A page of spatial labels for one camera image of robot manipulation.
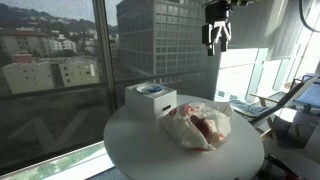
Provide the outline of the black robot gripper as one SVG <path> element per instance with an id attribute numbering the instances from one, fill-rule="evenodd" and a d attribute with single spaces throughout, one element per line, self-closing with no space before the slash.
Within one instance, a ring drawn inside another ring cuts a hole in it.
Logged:
<path id="1" fill-rule="evenodd" d="M 229 0 L 209 0 L 204 4 L 205 25 L 202 26 L 202 43 L 207 45 L 208 56 L 215 55 L 215 45 L 221 42 L 221 52 L 227 51 L 231 40 L 229 14 L 232 6 Z"/>

